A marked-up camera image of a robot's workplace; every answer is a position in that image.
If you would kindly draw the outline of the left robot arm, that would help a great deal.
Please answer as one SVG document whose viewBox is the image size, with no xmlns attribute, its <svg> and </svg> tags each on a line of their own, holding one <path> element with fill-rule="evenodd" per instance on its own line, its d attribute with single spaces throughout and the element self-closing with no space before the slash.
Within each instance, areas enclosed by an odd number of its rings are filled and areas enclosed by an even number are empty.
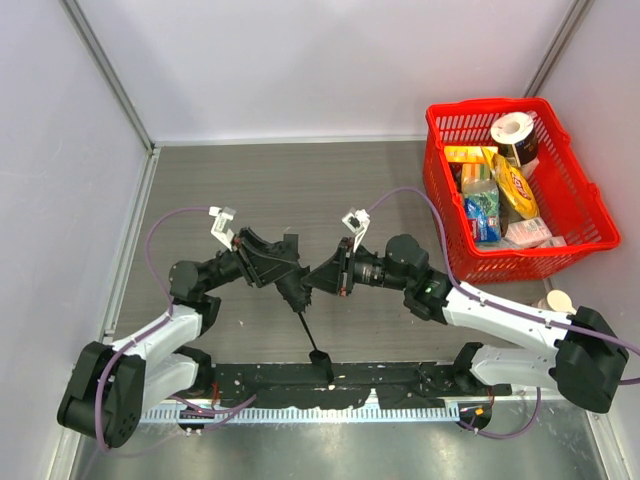
<svg viewBox="0 0 640 480">
<path fill-rule="evenodd" d="M 59 425 L 119 448 L 144 413 L 171 395 L 206 389 L 213 379 L 209 355 L 189 347 L 215 323 L 221 300 L 211 291 L 244 279 L 274 285 L 296 313 L 310 303 L 302 283 L 299 238 L 268 242 L 243 228 L 230 246 L 206 261 L 182 260 L 169 272 L 167 310 L 141 330 L 112 344 L 93 341 L 80 352 L 58 407 Z"/>
</svg>

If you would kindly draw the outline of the yellow Lays chips bag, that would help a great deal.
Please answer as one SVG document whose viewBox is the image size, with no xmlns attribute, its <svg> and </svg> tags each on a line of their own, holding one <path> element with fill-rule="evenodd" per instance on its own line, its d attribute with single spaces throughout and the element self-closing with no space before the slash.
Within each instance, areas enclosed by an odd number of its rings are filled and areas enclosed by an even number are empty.
<svg viewBox="0 0 640 480">
<path fill-rule="evenodd" d="M 498 153 L 494 153 L 486 162 L 510 206 L 523 219 L 538 217 L 539 208 L 534 194 L 520 170 Z"/>
</svg>

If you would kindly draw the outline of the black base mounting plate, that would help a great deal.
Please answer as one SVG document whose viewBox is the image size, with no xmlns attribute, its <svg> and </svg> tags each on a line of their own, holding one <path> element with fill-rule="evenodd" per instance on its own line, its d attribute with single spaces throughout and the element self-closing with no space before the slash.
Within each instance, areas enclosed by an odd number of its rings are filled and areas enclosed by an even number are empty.
<svg viewBox="0 0 640 480">
<path fill-rule="evenodd" d="M 508 384 L 483 386 L 451 364 L 437 362 L 336 363 L 330 381 L 309 363 L 219 364 L 214 398 L 225 407 L 251 396 L 254 408 L 359 409 L 374 394 L 384 410 L 442 406 L 446 398 L 509 396 Z"/>
</svg>

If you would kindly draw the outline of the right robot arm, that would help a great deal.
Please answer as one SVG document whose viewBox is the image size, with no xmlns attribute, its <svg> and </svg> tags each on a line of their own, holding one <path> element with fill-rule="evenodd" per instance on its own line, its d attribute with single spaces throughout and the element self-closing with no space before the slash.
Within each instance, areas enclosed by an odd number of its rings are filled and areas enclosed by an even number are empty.
<svg viewBox="0 0 640 480">
<path fill-rule="evenodd" d="M 629 360 L 604 317 L 580 306 L 573 313 L 537 309 L 452 281 L 432 268 L 429 255 L 408 234 L 392 237 L 382 255 L 343 238 L 332 258 L 311 270 L 304 284 L 348 296 L 357 284 L 398 290 L 404 306 L 425 321 L 481 331 L 507 348 L 468 344 L 456 357 L 463 388 L 518 384 L 559 392 L 594 413 L 610 410 Z"/>
</svg>

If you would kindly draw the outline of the black folding umbrella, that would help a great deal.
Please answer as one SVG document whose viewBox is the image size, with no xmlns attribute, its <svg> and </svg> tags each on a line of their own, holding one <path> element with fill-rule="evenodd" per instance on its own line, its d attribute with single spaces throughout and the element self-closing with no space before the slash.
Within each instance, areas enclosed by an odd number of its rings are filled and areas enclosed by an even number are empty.
<svg viewBox="0 0 640 480">
<path fill-rule="evenodd" d="M 302 283 L 302 278 L 310 272 L 310 268 L 301 266 L 298 248 L 297 234 L 284 234 L 283 239 L 274 244 L 274 253 L 283 268 L 283 273 L 275 281 L 275 285 L 283 299 L 297 315 L 311 344 L 312 350 L 309 352 L 311 364 L 322 371 L 328 384 L 332 384 L 335 376 L 331 358 L 327 352 L 317 347 L 304 316 L 306 307 L 311 305 L 311 288 Z"/>
</svg>

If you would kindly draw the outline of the clear green snack bag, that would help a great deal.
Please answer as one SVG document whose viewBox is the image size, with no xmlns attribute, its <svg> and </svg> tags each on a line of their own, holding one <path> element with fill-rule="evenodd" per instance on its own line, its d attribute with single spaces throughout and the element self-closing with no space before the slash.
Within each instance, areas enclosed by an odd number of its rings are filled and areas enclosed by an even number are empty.
<svg viewBox="0 0 640 480">
<path fill-rule="evenodd" d="M 475 243 L 497 243 L 501 237 L 499 188 L 482 180 L 463 188 L 464 209 Z"/>
</svg>

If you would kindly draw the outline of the black wrapped toilet paper roll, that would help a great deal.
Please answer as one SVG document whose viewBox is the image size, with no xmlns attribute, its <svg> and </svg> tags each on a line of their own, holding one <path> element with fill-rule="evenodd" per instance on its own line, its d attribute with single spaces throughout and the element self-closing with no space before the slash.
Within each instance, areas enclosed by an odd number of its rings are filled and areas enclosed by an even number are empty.
<svg viewBox="0 0 640 480">
<path fill-rule="evenodd" d="M 538 157 L 535 119 L 531 114 L 511 112 L 494 121 L 490 135 L 498 153 L 512 165 L 522 167 Z"/>
</svg>

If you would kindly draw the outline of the red plastic shopping basket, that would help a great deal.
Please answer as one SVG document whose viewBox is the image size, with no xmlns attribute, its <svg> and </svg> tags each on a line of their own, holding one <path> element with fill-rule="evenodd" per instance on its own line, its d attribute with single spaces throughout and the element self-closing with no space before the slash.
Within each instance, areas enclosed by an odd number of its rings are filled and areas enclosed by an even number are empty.
<svg viewBox="0 0 640 480">
<path fill-rule="evenodd" d="M 535 119 L 540 164 L 530 185 L 542 219 L 554 235 L 564 238 L 563 247 L 481 251 L 472 239 L 444 147 L 491 144 L 491 125 L 515 111 Z M 599 189 L 585 176 L 571 137 L 547 100 L 486 98 L 433 104 L 426 109 L 425 119 L 423 181 L 440 215 L 436 227 L 445 234 L 449 264 L 457 279 L 471 284 L 540 280 L 619 245 L 619 232 Z"/>
</svg>

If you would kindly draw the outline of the white wrapped sponge pack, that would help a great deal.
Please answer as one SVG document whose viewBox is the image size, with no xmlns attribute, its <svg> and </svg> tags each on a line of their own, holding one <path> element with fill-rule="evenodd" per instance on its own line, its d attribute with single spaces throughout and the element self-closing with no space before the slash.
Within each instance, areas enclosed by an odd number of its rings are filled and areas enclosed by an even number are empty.
<svg viewBox="0 0 640 480">
<path fill-rule="evenodd" d="M 518 248 L 534 248 L 552 238 L 552 232 L 540 217 L 511 223 L 505 239 Z"/>
</svg>

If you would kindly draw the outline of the green soap pump bottle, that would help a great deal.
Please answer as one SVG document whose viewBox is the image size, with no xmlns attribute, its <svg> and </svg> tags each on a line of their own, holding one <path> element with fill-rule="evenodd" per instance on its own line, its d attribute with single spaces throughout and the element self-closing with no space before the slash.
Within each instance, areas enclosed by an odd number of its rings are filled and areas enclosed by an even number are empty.
<svg viewBox="0 0 640 480">
<path fill-rule="evenodd" d="M 577 312 L 576 307 L 573 305 L 573 301 L 570 296 L 559 289 L 553 289 L 549 291 L 545 297 L 540 299 L 535 307 L 542 310 L 549 310 L 554 312 L 575 314 Z"/>
</svg>

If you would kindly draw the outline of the yellow orange box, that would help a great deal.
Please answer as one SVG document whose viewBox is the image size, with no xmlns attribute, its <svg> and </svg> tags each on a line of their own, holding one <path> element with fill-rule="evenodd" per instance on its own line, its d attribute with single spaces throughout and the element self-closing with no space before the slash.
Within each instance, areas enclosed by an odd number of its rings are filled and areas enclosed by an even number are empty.
<svg viewBox="0 0 640 480">
<path fill-rule="evenodd" d="M 484 153 L 495 154 L 498 148 L 495 146 L 463 146 L 447 145 L 444 147 L 444 155 L 449 164 L 483 164 Z"/>
</svg>

